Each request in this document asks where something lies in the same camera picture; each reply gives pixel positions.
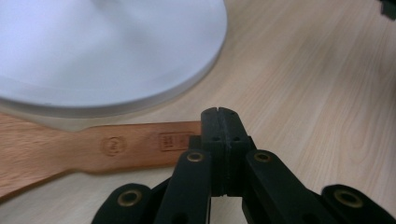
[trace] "wooden paddle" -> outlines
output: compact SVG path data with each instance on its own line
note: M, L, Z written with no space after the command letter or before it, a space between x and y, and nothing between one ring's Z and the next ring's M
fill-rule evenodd
M68 133L0 114L0 201L53 177L173 165L201 122L92 127Z

